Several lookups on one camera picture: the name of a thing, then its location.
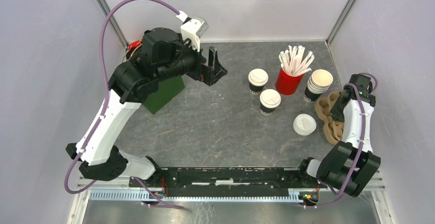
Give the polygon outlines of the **black paper cup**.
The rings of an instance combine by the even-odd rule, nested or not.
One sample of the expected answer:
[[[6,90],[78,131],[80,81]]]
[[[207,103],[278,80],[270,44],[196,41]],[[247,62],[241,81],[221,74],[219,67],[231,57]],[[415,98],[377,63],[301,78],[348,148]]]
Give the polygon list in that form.
[[[253,69],[248,74],[249,91],[252,94],[260,94],[268,82],[269,76],[263,69]]]
[[[260,111],[264,115],[270,115],[280,105],[281,96],[274,89],[267,89],[260,94]]]

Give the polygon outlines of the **green paper bag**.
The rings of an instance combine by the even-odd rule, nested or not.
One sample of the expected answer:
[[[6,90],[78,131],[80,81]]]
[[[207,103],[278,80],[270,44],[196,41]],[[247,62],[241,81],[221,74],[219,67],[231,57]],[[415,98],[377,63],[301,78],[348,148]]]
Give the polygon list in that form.
[[[159,83],[159,89],[150,94],[142,105],[155,115],[184,89],[185,84],[181,76],[165,80]]]

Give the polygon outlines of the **stack of white lids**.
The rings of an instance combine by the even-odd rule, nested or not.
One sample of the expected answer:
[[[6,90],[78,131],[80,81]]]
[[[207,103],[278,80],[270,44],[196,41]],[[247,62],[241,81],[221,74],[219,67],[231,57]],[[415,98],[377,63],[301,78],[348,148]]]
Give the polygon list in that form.
[[[293,121],[293,129],[298,135],[308,136],[317,128],[314,118],[308,114],[299,114]]]

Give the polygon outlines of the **stack of paper cups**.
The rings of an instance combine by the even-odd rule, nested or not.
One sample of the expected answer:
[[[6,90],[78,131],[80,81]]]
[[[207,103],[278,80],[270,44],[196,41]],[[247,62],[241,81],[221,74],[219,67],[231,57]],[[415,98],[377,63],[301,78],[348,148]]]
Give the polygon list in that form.
[[[304,91],[304,100],[316,101],[333,83],[333,75],[324,69],[315,70],[307,82]]]

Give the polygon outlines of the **brown cup carrier tray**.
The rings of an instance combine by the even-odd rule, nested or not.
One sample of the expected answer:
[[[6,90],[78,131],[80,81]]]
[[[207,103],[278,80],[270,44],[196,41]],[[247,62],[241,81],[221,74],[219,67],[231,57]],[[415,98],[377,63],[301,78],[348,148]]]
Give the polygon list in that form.
[[[319,98],[315,103],[315,112],[318,118],[321,119],[325,124],[332,124],[333,118],[330,115],[330,110],[332,109],[335,102],[338,100],[339,96],[339,92],[332,91],[327,96]]]

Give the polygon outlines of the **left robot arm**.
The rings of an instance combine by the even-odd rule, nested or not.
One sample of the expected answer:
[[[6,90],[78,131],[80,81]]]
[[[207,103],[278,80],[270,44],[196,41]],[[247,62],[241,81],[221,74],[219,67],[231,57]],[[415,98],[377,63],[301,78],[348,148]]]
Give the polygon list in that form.
[[[114,143],[134,112],[160,83],[187,75],[208,86],[227,74],[215,47],[203,57],[202,49],[192,49],[191,39],[168,28],[145,31],[142,43],[131,58],[118,65],[108,81],[109,99],[104,101],[85,137],[66,147],[72,159],[80,161],[82,176],[111,181],[118,177],[138,177],[149,187],[157,186],[161,173],[152,158],[130,155]]]

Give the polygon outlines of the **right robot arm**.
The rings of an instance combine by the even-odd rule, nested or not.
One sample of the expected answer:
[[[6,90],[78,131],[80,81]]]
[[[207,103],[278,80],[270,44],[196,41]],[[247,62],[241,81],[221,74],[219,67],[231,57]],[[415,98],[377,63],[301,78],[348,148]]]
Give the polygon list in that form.
[[[372,92],[378,80],[370,73],[353,74],[340,92],[331,92],[314,105],[323,131],[334,147],[322,159],[303,160],[296,173],[302,187],[317,181],[357,197],[380,167],[370,144],[370,119],[376,104]]]

